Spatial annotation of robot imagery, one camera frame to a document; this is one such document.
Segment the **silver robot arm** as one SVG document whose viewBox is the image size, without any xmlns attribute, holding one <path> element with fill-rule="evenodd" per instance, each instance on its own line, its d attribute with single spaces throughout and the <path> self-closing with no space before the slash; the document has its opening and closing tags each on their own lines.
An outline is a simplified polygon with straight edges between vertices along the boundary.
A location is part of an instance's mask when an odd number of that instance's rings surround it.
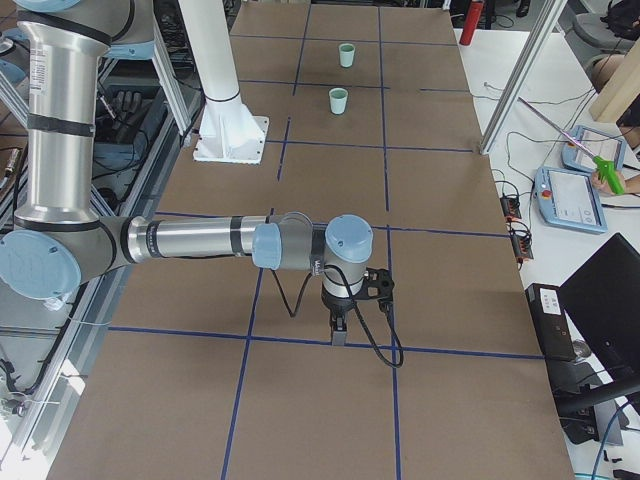
<svg viewBox="0 0 640 480">
<path fill-rule="evenodd" d="M 90 207 L 98 64 L 127 49 L 153 55 L 149 1 L 21 1 L 30 44 L 28 182 L 1 242 L 1 277 L 18 294 L 59 297 L 119 267 L 156 258 L 248 257 L 322 279 L 331 341 L 373 282 L 373 232 L 355 215 L 326 226 L 299 212 L 177 221 L 101 216 Z"/>
</svg>

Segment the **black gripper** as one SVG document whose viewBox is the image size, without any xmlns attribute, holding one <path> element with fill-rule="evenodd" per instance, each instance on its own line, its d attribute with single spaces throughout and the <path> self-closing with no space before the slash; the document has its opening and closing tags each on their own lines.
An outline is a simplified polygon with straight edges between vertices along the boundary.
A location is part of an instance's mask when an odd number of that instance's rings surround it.
<svg viewBox="0 0 640 480">
<path fill-rule="evenodd" d="M 357 302 L 347 298 L 337 297 L 325 288 L 321 291 L 321 300 L 330 312 L 331 345 L 344 346 L 347 341 L 348 328 L 346 317 L 355 309 Z"/>
</svg>

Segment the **person hand on grabber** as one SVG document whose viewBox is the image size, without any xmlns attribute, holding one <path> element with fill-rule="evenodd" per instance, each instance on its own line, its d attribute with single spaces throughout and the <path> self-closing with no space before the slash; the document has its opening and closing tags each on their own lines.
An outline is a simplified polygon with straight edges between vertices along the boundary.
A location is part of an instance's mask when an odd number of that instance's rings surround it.
<svg viewBox="0 0 640 480">
<path fill-rule="evenodd" d="M 591 185 L 598 191 L 603 192 L 607 195 L 622 195 L 626 192 L 626 181 L 624 176 L 616 171 L 616 182 L 618 185 L 617 191 L 615 191 L 608 180 L 601 179 L 600 174 L 598 172 L 594 172 L 591 174 Z"/>
</svg>

